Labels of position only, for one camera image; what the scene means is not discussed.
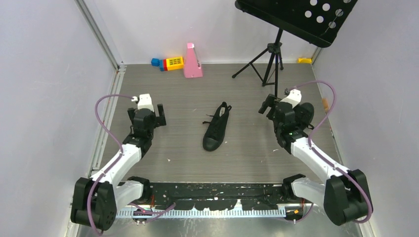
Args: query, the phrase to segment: shoelace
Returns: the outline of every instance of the shoelace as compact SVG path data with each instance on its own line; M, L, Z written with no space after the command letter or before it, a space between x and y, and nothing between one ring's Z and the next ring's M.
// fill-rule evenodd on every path
M230 110L231 110L231 105L229 105L229 106L227 107L227 110L228 110L228 111L230 111ZM204 121L204 122L202 122L202 124L207 124L207 123L208 123L208 124L216 124L218 121L220 121L220 118L221 118L221 117L218 117L217 121L215 121L215 122L212 122L212 121L211 121L211 122Z
M227 107L227 110L228 111L230 111L231 110L231 105L229 105L228 107ZM217 118L217 120L216 121L211 121L211 122L208 122L208 121L204 121L204 122L202 122L202 124L214 124L214 125L216 125L219 121L220 121L220 118L221 117L216 117ZM218 134L218 131L219 131L219 127L218 126L214 126L213 127L213 130L211 131L211 136L212 137L214 137L216 134Z

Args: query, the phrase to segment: music stand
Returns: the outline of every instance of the music stand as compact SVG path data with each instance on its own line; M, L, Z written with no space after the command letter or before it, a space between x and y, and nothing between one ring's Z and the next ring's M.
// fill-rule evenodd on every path
M339 29L352 11L357 0L237 0L237 9L255 16L279 28L274 43L247 63L232 78L251 66L262 81L262 86L275 85L278 97L278 63L283 70L280 42L282 32L287 31L320 48L329 47ZM271 53L265 76L262 78L253 62L266 52ZM273 59L275 58L275 82L268 83Z

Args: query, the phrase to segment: pink metronome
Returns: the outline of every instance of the pink metronome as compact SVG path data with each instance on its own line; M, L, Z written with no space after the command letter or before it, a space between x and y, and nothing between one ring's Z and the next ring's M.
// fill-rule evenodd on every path
M201 78L202 67L195 52L193 43L188 43L184 59L183 74L186 78Z

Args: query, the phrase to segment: blue toy block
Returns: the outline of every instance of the blue toy block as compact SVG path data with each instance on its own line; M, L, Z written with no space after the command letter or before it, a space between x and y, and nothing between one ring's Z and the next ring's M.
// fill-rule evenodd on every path
M153 58L153 59L151 60L151 65L153 65L153 66L155 66L155 67L160 66L160 60L159 60L158 58Z

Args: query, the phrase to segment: cable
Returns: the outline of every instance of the cable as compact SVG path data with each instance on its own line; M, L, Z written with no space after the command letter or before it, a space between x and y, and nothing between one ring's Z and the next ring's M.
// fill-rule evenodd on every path
M157 216L155 216L155 217L153 217L153 218L151 218L151 219L149 219L149 220L147 220L147 221L145 221L145 222L143 222L144 224L147 224L147 223L150 223L150 222L152 222L152 221L155 221L157 218L159 218L159 217L161 217L163 214L165 214L166 212L169 212L169 211L171 211L171 210L173 210L174 208L175 208L175 206L176 206L176 203L173 203L170 207L168 207L166 210L164 210L164 211L159 211L159 212L151 212L151 213L153 213L153 214L157 214ZM143 211L135 211L134 213L143 213Z
M351 177L349 176L345 171L341 170L340 168L335 167L335 165L328 161L322 154L320 154L318 152L318 150L316 150L314 147L312 147L312 136L313 134L317 131L317 129L324 123L324 121L326 121L326 119L329 117L329 114L332 112L333 108L335 107L335 103L336 103L336 91L335 88L328 82L323 81L323 80L313 80L313 81L309 81L300 85L296 85L292 88L290 88L289 90L292 89L297 89L300 88L302 86L308 85L308 84L312 84L312 83L321 83L321 84L325 84L327 85L333 93L333 102L332 105L329 109L329 111L326 113L326 116L320 121L320 123L313 129L313 131L310 133L310 135L308 136L308 145L310 146L310 148L313 150L313 152L320 158L322 159L325 163L327 163L328 165L330 165L333 169L336 169L339 173L341 173L342 175L344 175L350 182L352 182L355 187L359 190L359 192L361 193L362 197L364 198L365 202L367 203L367 207L368 207L368 212L367 212L367 216L363 219L363 220L354 220L355 223L365 223L367 221L369 221L369 219L371 218L371 215L373 213L373 208L370 202L370 199L368 198L367 194L365 193L365 191L361 188L361 186Z
M124 97L124 98L128 98L128 99L132 99L132 96L128 96L128 95L120 95L120 94L111 94L111 95L105 95L103 97L101 97L97 102L96 105L94 106L94 114L96 115L96 119L99 122L100 126L102 126L102 128L106 131L106 133L108 133L112 139L118 144L119 146L119 150L121 151L119 156L116 158L116 160L107 168L104 170L104 172L102 174L99 175L99 177L96 179L96 181L93 183L89 194L87 196L87 217L89 219L89 223L90 226L92 227L93 231L98 235L101 236L103 234L102 232L99 232L96 228L96 225L94 224L94 220L93 220L93 216L92 216L92 212L91 212L91 199L93 196L93 192L97 186L97 184L99 183L99 181L105 176L105 174L112 168L115 166L115 164L121 159L122 154L124 153L124 150L122 149L122 143L118 141L118 139L115 137L115 135L109 131L109 129L105 126L105 124L102 122L102 120L100 119L99 116L99 112L97 111L97 108L100 104L100 102L102 102L102 100L109 98L109 97Z

